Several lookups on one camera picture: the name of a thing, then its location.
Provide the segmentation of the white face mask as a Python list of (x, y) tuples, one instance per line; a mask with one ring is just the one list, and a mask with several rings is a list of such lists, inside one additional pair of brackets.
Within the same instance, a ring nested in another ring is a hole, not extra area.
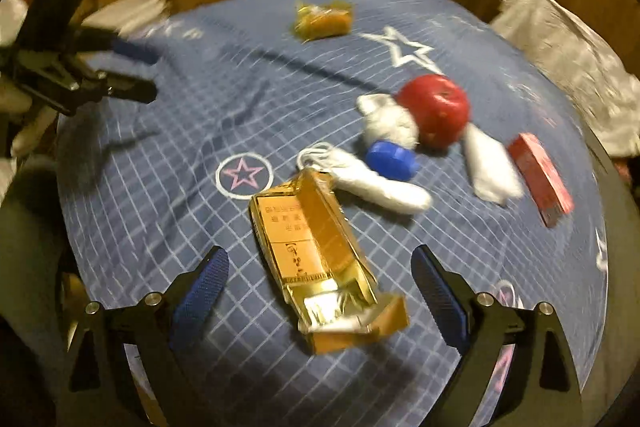
[(425, 188), (387, 179), (354, 154), (329, 142), (303, 148), (297, 154), (296, 165), (299, 170), (311, 168), (326, 173), (334, 188), (401, 215), (416, 215), (429, 210), (433, 204)]

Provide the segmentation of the white satin cloth cover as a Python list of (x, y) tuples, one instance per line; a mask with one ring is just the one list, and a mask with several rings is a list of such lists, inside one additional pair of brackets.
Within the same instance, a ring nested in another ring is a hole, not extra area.
[(490, 26), (567, 95), (608, 155), (639, 155), (639, 79), (597, 32), (555, 0), (502, 0)]

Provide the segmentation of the red rectangular carton box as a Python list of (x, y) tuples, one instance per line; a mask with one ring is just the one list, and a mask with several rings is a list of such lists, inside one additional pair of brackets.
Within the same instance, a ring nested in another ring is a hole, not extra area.
[(551, 158), (533, 133), (520, 133), (508, 146), (547, 228), (554, 228), (574, 210), (570, 196)]

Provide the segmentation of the blue checkered star bedsheet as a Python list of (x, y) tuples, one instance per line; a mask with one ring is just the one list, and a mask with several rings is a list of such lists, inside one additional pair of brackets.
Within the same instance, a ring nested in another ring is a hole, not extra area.
[[(416, 247), (476, 291), (559, 314), (577, 377), (596, 361), (608, 305), (598, 182), (568, 98), (510, 43), (449, 0), (230, 0), (136, 35), (146, 65), (91, 63), (153, 79), (150, 104), (108, 98), (58, 125), (58, 189), (91, 298), (134, 305), (194, 269), (210, 248), (229, 275), (183, 373), (219, 426), (416, 426), (459, 355), (439, 334), (411, 273)], [(548, 227), (529, 194), (504, 204), (473, 191), (460, 144), (420, 153), (413, 216), (341, 191), (314, 153), (366, 153), (361, 95), (395, 94), (440, 72), (471, 120), (510, 144), (539, 140), (574, 199)], [(373, 286), (404, 300), (408, 325), (319, 355), (279, 275), (322, 280), (363, 261)]]

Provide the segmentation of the red apple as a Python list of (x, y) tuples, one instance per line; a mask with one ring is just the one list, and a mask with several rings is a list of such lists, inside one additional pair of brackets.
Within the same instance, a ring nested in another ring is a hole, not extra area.
[(469, 121), (471, 104), (465, 91), (443, 75), (416, 77), (402, 86), (396, 102), (411, 114), (420, 142), (431, 150), (456, 143)]

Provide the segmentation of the blue bottle cap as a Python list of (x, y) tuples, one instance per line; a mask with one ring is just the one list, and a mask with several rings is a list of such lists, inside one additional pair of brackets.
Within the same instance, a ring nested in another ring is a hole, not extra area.
[(408, 182), (418, 172), (416, 153), (390, 141), (376, 141), (367, 150), (364, 162), (384, 178)]

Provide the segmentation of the yellow snack in clear wrapper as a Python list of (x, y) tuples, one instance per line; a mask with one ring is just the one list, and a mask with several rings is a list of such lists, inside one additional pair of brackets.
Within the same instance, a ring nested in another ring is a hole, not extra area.
[(352, 31), (354, 10), (352, 5), (341, 0), (328, 4), (298, 2), (293, 32), (305, 42), (325, 38), (341, 37)]

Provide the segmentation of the gold cigarette carton box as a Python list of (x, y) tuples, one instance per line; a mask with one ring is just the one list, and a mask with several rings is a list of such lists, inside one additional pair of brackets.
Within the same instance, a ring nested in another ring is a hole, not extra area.
[(262, 255), (314, 355), (393, 336), (406, 297), (381, 291), (326, 173), (305, 168), (250, 199)]

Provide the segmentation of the white crumpled tissue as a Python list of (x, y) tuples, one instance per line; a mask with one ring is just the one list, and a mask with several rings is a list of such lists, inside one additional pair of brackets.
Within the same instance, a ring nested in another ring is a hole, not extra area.
[(356, 107), (363, 117), (363, 141), (367, 146), (378, 141), (394, 143), (406, 150), (415, 150), (419, 130), (408, 109), (400, 106), (386, 93), (358, 96)]

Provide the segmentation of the white foam packing piece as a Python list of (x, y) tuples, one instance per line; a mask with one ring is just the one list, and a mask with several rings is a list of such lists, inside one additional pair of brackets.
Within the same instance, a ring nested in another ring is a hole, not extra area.
[(523, 187), (506, 148), (494, 138), (467, 124), (462, 134), (466, 168), (474, 194), (485, 202), (505, 206), (521, 198)]

